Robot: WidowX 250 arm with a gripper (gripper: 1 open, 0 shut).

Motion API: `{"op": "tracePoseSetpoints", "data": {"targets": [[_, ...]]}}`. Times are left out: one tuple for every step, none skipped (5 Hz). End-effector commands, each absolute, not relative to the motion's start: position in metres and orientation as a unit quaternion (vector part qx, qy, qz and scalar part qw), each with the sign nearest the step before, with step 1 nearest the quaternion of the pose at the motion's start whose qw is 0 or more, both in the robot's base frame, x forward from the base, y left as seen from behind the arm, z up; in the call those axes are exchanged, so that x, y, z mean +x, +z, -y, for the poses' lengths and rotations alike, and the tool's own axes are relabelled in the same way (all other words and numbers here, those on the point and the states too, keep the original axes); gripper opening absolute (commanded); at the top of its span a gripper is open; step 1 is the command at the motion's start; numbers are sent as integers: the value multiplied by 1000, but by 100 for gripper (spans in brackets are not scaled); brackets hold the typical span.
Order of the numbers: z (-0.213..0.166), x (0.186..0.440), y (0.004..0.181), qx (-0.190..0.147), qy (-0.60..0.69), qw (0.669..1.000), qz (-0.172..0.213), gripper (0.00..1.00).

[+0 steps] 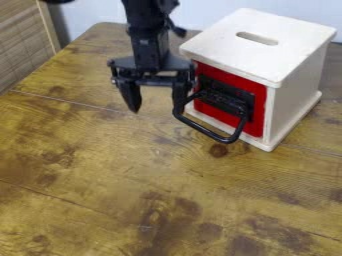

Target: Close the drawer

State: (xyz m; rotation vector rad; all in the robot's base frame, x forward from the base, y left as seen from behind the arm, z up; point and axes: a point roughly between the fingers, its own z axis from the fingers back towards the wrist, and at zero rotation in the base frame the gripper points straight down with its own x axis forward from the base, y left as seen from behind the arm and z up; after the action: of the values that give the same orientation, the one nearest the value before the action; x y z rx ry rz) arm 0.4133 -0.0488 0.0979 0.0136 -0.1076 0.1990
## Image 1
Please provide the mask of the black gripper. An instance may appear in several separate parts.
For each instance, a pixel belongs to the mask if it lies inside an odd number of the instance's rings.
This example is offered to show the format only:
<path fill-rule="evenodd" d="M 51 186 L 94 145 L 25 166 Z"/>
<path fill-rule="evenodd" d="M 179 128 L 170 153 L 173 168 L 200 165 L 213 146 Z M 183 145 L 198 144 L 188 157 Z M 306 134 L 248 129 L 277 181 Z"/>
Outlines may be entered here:
<path fill-rule="evenodd" d="M 173 87 L 173 112 L 185 112 L 186 99 L 196 83 L 196 65 L 190 60 L 169 53 L 159 66 L 138 66 L 134 56 L 110 59 L 107 66 L 113 72 L 111 80 L 118 85 L 123 100 L 134 113 L 139 112 L 142 106 L 142 85 Z"/>

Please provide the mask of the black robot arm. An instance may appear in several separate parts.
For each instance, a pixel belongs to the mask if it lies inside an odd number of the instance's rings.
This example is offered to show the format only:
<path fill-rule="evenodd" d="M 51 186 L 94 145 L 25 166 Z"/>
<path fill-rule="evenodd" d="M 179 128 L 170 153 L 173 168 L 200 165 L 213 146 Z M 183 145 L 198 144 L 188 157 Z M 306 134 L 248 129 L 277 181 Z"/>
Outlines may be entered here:
<path fill-rule="evenodd" d="M 170 51 L 169 31 L 181 38 L 188 35 L 170 18 L 179 0 L 122 0 L 122 3 L 134 55 L 109 60 L 113 83 L 134 113 L 142 106 L 142 85 L 171 87 L 173 112 L 182 115 L 196 83 L 196 65 Z"/>

